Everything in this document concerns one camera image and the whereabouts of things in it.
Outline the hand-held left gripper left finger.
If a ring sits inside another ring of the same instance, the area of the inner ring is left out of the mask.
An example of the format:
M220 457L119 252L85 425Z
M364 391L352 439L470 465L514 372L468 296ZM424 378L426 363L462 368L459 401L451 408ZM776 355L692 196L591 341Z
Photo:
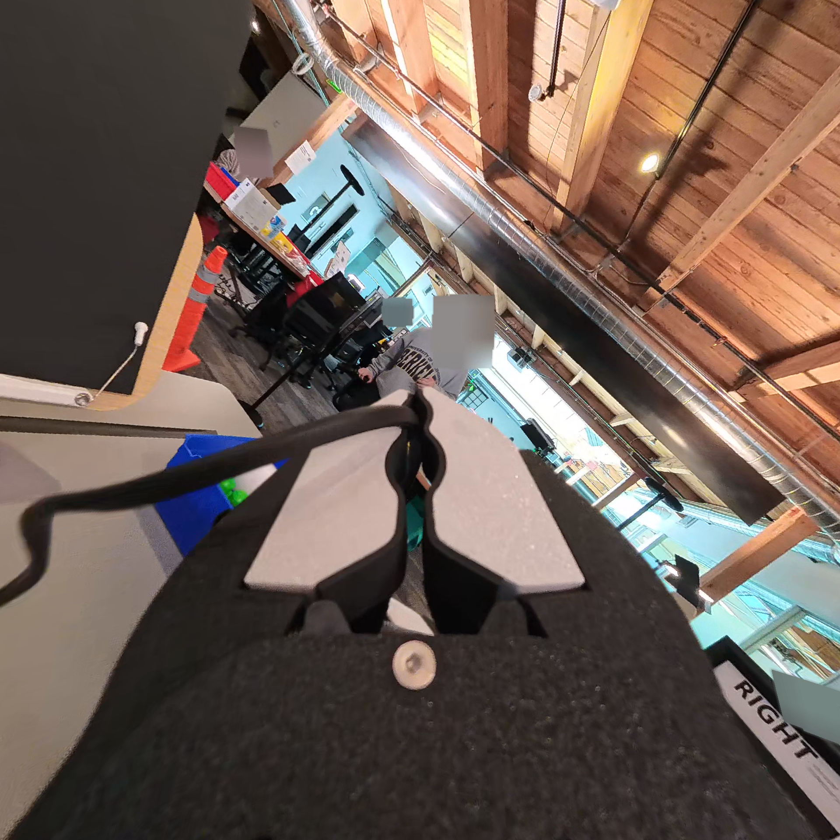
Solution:
M411 431L380 427L315 447L245 573L254 596L330 602L351 632L379 634L406 572Z

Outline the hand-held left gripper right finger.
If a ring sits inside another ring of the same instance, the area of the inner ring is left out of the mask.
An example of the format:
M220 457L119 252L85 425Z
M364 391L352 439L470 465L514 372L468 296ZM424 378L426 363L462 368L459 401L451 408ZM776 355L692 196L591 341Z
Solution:
M441 634L478 634L498 602L576 592L585 577L509 438L422 390L423 586Z

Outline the blue bin with tag sticker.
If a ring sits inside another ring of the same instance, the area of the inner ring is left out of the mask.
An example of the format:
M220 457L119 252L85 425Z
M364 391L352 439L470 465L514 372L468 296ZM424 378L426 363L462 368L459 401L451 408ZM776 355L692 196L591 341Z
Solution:
M192 464L251 440L251 437L187 434L184 443L177 449L167 468L173 469L177 466ZM286 459L281 459L275 465L277 469L280 469L286 462ZM218 482L154 504L154 509L182 556L192 552L217 524L217 521L234 510L217 487Z

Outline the black office chair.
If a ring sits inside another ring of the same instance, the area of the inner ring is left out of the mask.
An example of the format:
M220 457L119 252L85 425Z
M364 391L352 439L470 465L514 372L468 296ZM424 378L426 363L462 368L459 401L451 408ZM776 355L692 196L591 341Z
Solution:
M294 381L305 389L326 357L340 345L344 326L363 310L365 299L341 271L308 291L290 308L285 326L301 347L292 364Z

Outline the orange traffic cone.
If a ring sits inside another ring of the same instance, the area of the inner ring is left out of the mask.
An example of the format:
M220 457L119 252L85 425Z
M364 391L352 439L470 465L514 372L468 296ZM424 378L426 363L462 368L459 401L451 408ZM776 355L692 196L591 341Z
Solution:
M181 373L201 363L200 358L192 349L193 341L207 308L207 302L214 294L220 280L227 256L226 248L217 246L197 268L162 365L164 371Z

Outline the white tipped pin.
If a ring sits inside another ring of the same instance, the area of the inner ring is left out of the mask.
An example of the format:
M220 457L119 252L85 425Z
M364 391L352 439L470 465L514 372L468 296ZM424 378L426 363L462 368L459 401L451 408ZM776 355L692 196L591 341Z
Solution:
M97 399L99 399L99 397L109 389L110 385L114 383L114 381L119 377L119 375L129 366L133 358L143 347L149 330L150 327L146 322L136 322L133 325L133 347L129 352L128 356L121 363L121 365L113 373L110 374L110 377L103 383L103 385L94 393L82 392L77 395L76 404L79 407L88 407L90 404L96 402Z

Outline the wooden table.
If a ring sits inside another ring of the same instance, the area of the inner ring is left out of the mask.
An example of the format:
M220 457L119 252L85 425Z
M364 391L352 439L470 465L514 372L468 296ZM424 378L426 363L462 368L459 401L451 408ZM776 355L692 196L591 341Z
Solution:
M267 192L260 190L270 200ZM322 275L315 269L311 261L303 255L303 252L294 245L288 236L283 232L276 238L266 241L260 234L252 232L250 229L242 225L232 214L223 208L223 203L217 202L221 207L221 212L226 220L231 223L237 230L245 233L258 246L263 248L267 253L272 255L282 265L289 268L302 281L318 286L324 282Z

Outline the white cardboard box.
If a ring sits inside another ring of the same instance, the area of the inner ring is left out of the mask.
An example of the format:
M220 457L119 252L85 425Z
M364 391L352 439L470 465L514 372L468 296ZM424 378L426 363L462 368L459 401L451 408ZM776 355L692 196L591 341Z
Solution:
M259 235L265 228L270 227L271 220L279 213L279 208L247 178L224 199L223 208L242 225Z

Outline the black panel wooden edge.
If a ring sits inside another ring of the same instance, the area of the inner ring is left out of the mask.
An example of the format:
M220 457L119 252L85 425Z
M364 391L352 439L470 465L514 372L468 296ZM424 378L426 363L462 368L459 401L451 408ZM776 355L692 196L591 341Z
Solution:
M2 2L2 374L138 393L252 2Z

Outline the black ceiling duct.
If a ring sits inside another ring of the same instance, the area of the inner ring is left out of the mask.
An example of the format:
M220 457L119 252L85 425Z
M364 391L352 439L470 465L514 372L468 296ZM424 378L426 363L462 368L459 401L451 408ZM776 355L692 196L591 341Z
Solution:
M736 434L734 443L697 412L699 394L678 377L677 393L663 383L670 369L593 297L567 269L543 253L517 219L490 196L439 166L433 154L404 150L368 118L349 130L350 144L435 224L632 418L677 457L745 523L764 517L796 488L779 466Z

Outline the silver ventilation duct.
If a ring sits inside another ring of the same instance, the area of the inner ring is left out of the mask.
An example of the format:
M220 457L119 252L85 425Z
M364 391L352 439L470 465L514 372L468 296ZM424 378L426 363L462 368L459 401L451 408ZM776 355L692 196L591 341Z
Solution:
M657 351L643 324L606 295L492 195L472 171L452 166L419 125L334 51L309 2L285 2L307 52L365 114L360 150L395 188L600 382L748 524L785 496L838 541L838 503L819 497L734 418L688 363Z

